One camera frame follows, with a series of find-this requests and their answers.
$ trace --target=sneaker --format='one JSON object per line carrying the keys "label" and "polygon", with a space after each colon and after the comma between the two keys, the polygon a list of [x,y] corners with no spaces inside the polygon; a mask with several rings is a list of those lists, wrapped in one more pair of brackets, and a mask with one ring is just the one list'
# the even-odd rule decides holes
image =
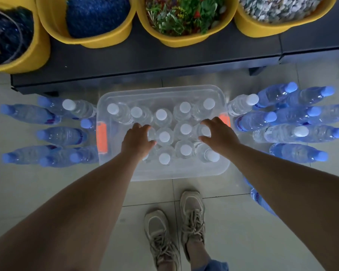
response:
{"label": "sneaker", "polygon": [[171,239],[168,220],[161,210],[145,215],[145,232],[156,268],[162,262],[174,262],[178,271],[180,252]]}
{"label": "sneaker", "polygon": [[205,205],[199,192],[183,192],[180,200],[180,210],[182,216],[181,242],[186,258],[190,261],[186,246],[188,240],[197,240],[205,244]]}

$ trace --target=hand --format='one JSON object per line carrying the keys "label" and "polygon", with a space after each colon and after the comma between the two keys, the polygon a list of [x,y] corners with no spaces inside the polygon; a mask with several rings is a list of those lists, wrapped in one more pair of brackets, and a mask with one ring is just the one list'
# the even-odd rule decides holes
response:
{"label": "hand", "polygon": [[147,132],[150,128],[150,125],[141,126],[139,123],[135,123],[124,136],[121,153],[136,156],[138,161],[147,156],[157,143],[156,141],[148,141]]}
{"label": "hand", "polygon": [[211,131],[211,137],[199,136],[199,140],[222,156],[226,157],[231,147],[240,144],[240,140],[232,128],[228,127],[219,117],[215,117],[212,120],[205,119],[201,124],[208,126]]}

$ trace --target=red flower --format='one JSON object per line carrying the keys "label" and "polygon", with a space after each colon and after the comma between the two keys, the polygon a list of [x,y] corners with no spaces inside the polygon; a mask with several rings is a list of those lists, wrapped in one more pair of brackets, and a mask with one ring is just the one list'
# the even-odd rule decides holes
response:
{"label": "red flower", "polygon": [[201,17],[201,14],[199,13],[199,11],[197,10],[195,13],[194,13],[194,18],[200,18]]}

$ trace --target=white bottle cap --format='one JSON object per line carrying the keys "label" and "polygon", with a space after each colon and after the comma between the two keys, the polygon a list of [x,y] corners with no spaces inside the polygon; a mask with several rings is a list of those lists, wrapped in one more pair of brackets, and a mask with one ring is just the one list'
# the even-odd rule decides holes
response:
{"label": "white bottle cap", "polygon": [[134,118],[140,118],[143,114],[143,111],[140,107],[134,107],[131,109],[131,115],[134,117]]}
{"label": "white bottle cap", "polygon": [[190,105],[189,102],[182,102],[180,104],[180,111],[182,113],[188,113],[188,112],[190,112],[190,110],[191,110],[191,105]]}
{"label": "white bottle cap", "polygon": [[76,108],[76,103],[69,99],[64,100],[62,105],[66,110],[74,110]]}
{"label": "white bottle cap", "polygon": [[246,97],[246,103],[248,105],[255,105],[259,102],[259,96],[256,94],[250,94],[249,96]]}
{"label": "white bottle cap", "polygon": [[216,153],[212,149],[207,150],[206,153],[207,159],[213,163],[217,162],[220,159],[220,154]]}
{"label": "white bottle cap", "polygon": [[189,156],[192,153],[192,147],[189,145],[182,145],[180,151],[182,155]]}
{"label": "white bottle cap", "polygon": [[192,131],[192,126],[190,126],[188,123],[184,123],[180,127],[181,133],[184,135],[190,134]]}
{"label": "white bottle cap", "polygon": [[163,143],[167,143],[170,140],[170,134],[167,131],[163,131],[159,134],[159,140]]}
{"label": "white bottle cap", "polygon": [[206,125],[202,127],[201,133],[203,136],[211,137],[211,130]]}
{"label": "white bottle cap", "polygon": [[164,109],[158,109],[156,112],[156,117],[158,120],[163,121],[167,118],[167,112]]}
{"label": "white bottle cap", "polygon": [[162,153],[161,155],[159,155],[159,162],[161,164],[169,164],[170,160],[171,160],[171,156],[168,153]]}
{"label": "white bottle cap", "polygon": [[109,104],[107,110],[112,115],[117,115],[119,112],[119,106],[117,104]]}
{"label": "white bottle cap", "polygon": [[215,107],[215,100],[212,98],[207,98],[203,102],[203,107],[207,110],[211,110]]}
{"label": "white bottle cap", "polygon": [[309,130],[306,126],[297,126],[294,128],[294,135],[297,137],[305,137],[309,134]]}

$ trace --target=forearm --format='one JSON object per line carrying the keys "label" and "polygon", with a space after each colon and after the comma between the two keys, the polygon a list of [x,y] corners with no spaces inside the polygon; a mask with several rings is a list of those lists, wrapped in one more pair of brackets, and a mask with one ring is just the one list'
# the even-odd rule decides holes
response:
{"label": "forearm", "polygon": [[10,270],[97,269],[137,164],[136,156],[119,154],[7,232],[0,238],[0,270],[8,257]]}
{"label": "forearm", "polygon": [[339,177],[241,144],[225,157],[327,270],[339,270]]}

